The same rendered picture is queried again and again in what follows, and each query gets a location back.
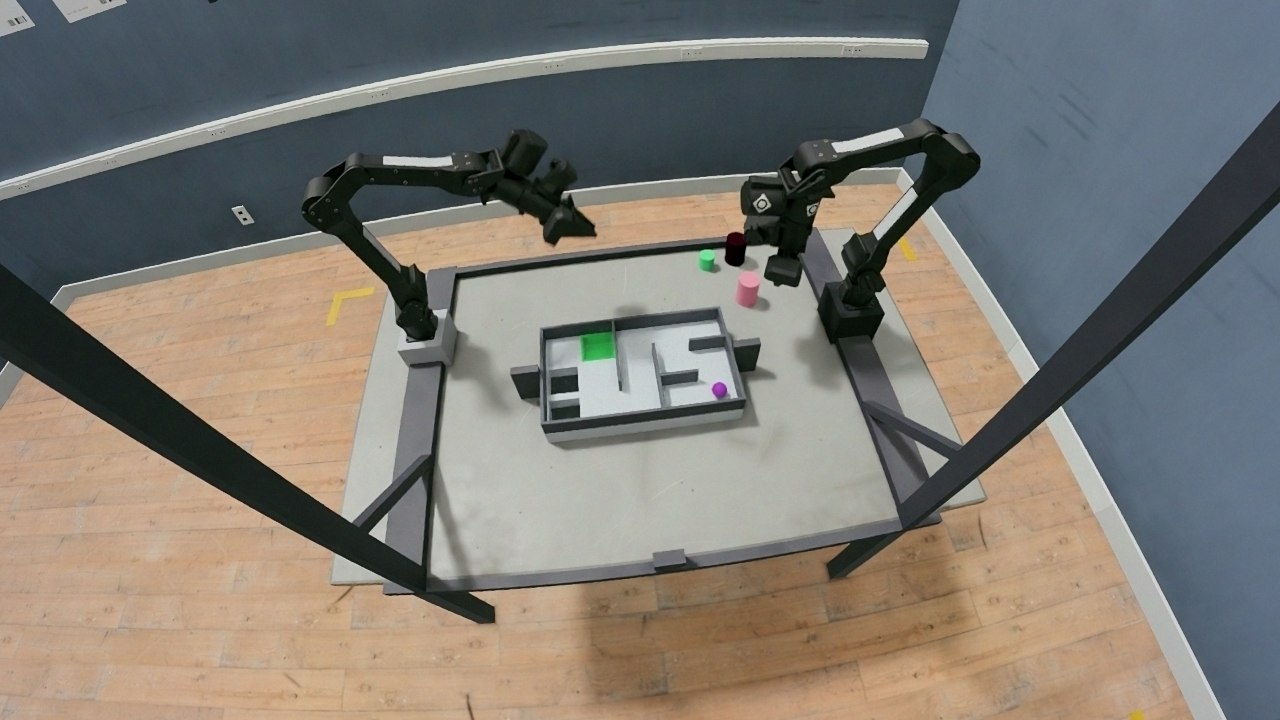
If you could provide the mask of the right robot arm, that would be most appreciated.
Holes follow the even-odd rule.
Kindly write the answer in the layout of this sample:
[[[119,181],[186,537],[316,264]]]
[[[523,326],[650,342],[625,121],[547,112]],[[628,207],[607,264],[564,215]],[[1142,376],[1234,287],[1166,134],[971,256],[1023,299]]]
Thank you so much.
[[[916,118],[905,126],[847,141],[824,138],[801,143],[774,169],[777,178],[749,176],[741,186],[740,210],[746,217],[742,240],[749,246],[771,242],[769,247],[777,249],[782,214],[790,222],[810,224],[820,199],[835,199],[829,187],[850,173],[916,152],[925,152],[922,174],[870,232],[854,233],[841,252],[849,272],[837,287],[844,307],[847,311],[873,309],[874,293],[886,287],[879,274],[890,249],[941,193],[960,188],[979,170],[980,158],[961,135]],[[797,183],[794,170],[800,178]]]

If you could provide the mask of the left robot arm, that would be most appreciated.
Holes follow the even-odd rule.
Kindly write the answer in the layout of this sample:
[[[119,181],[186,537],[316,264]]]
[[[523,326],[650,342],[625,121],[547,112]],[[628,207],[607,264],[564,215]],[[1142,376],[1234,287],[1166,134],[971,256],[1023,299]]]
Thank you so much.
[[[529,184],[526,179],[538,169],[548,149],[547,141],[538,135],[512,129],[502,152],[499,149],[453,152],[434,159],[355,152],[308,181],[301,214],[317,231],[337,236],[387,284],[396,302],[396,325],[404,328],[406,343],[434,340],[438,316],[428,307],[426,274],[415,263],[401,265],[358,222],[349,199],[364,184],[429,187],[465,199],[481,196],[483,208],[494,199],[515,209]],[[489,164],[492,172],[486,170]],[[579,178],[567,161],[550,161],[549,168],[545,179],[535,179],[535,188],[557,205],[561,201],[557,196]]]

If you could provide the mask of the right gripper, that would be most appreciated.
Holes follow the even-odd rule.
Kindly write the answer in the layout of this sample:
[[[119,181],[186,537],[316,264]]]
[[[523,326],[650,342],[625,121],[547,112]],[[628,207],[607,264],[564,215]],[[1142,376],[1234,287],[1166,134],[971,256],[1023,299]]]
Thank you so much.
[[[790,222],[783,214],[780,217],[780,238],[777,245],[777,249],[780,249],[777,250],[777,254],[768,258],[765,263],[765,272],[763,275],[765,281],[773,282],[773,286],[777,288],[781,284],[794,290],[797,288],[803,275],[803,265],[800,264],[797,254],[805,252],[806,240],[808,236],[812,234],[812,227],[813,222],[803,225]]]

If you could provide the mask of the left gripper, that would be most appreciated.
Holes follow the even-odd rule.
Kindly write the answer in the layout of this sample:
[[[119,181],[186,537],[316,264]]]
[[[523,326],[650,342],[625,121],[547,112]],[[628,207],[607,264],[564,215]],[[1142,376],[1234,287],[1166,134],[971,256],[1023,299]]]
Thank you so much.
[[[557,206],[538,193],[535,184],[536,181],[529,181],[515,210],[518,211],[518,217],[526,215],[539,222],[539,227],[543,228],[541,240],[547,247],[554,250],[561,241],[596,241],[598,236],[594,233],[596,227],[573,208],[571,195],[567,201],[563,199]]]

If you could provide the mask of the pink cylinder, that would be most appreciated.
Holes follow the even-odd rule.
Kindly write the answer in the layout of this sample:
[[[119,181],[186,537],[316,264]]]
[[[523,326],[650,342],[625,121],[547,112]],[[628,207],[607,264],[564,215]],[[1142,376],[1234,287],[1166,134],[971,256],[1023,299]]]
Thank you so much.
[[[739,287],[736,293],[736,301],[742,307],[751,307],[756,304],[756,295],[760,284],[760,277],[754,272],[742,272],[739,275]]]

